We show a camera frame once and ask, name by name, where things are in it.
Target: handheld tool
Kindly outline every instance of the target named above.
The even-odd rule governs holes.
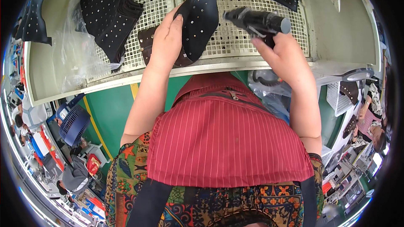
[[[223,13],[225,20],[246,30],[252,38],[262,39],[269,47],[274,48],[273,36],[281,32],[290,33],[290,20],[274,12],[253,11],[251,8],[237,8]]]

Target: workbench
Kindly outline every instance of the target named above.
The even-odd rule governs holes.
[[[44,0],[42,17],[49,37],[55,37],[63,29],[69,1]],[[87,78],[83,86],[73,91],[61,92],[60,82],[65,67],[60,58],[53,56],[52,47],[25,42],[26,88],[33,106],[141,81],[145,64],[137,32],[157,26],[167,12],[185,0],[135,1],[144,3],[144,14],[129,34],[125,62],[120,70]],[[217,0],[219,26],[201,58],[188,67],[172,69],[170,77],[270,68],[251,44],[247,32],[223,20],[224,11],[239,7],[268,12],[276,10],[280,16],[289,18],[291,32],[311,66],[320,61],[331,61],[351,69],[372,66],[375,71],[381,70],[379,36],[369,0],[299,0],[298,3],[297,12],[293,12],[272,0]],[[109,62],[101,48],[97,48],[97,53],[103,61]]]

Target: red striped apron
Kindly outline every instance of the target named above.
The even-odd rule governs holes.
[[[173,186],[253,186],[313,174],[296,133],[230,73],[191,77],[150,139],[148,177]]]

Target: yellow floor line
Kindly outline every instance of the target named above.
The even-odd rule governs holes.
[[[133,99],[134,99],[136,97],[136,95],[137,95],[137,91],[139,90],[139,86],[137,85],[137,83],[132,83],[130,85],[130,90],[132,91],[132,96],[133,96]]]
[[[100,132],[99,132],[99,130],[98,130],[98,128],[97,128],[97,125],[95,124],[93,115],[91,115],[91,111],[90,111],[90,107],[88,106],[87,98],[84,96],[83,100],[84,100],[84,104],[86,105],[86,110],[87,110],[87,112],[90,114],[91,123],[93,124],[95,133],[97,134],[98,139],[101,141],[102,146],[104,147],[105,151],[107,152],[108,157],[109,157],[111,160],[113,160],[114,158],[112,157],[112,155],[111,155],[111,153],[109,152],[107,146],[105,145],[105,142],[104,142],[104,140],[103,140],[102,137],[101,137],[101,134],[100,134]]]

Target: gray jacket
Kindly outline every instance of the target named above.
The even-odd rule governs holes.
[[[77,156],[72,156],[72,165],[65,164],[65,170],[63,171],[63,184],[65,188],[72,192],[74,195],[81,194],[90,183],[88,179],[88,170],[84,165],[84,162]]]

